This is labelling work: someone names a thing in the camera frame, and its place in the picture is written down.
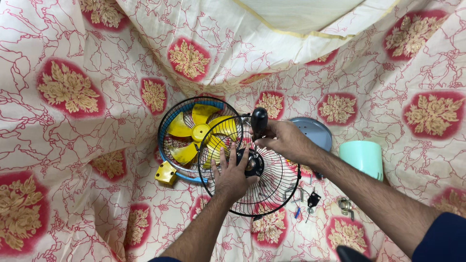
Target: yellow switch box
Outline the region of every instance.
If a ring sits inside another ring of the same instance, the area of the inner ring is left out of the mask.
[[[176,169],[165,161],[158,166],[157,173],[155,174],[155,179],[168,185],[173,185],[176,179]]]

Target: black screwdriver handle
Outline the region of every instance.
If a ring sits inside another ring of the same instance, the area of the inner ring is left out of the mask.
[[[253,115],[251,116],[251,128],[253,129],[253,142],[256,139],[262,137],[262,133],[267,128],[267,110],[263,107],[258,107],[254,109]]]

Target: hairy forearm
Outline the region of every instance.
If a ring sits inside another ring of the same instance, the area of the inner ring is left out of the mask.
[[[202,212],[189,224],[178,239],[161,256],[182,262],[209,261],[231,203],[214,195]]]
[[[306,163],[340,188],[410,258],[441,214],[320,149]]]

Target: dark blue sleeve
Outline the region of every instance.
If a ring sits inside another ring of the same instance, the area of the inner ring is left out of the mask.
[[[413,262],[465,261],[466,219],[442,213],[412,254]]]
[[[152,258],[148,262],[181,262],[181,261],[176,258],[162,256],[162,257]]]

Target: screwdriver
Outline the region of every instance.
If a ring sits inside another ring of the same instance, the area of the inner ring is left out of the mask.
[[[258,107],[254,109],[251,116],[251,128],[253,129],[253,143],[262,137],[262,133],[267,128],[267,110],[263,107]],[[259,153],[257,152],[257,146],[254,145],[254,157],[258,157]]]

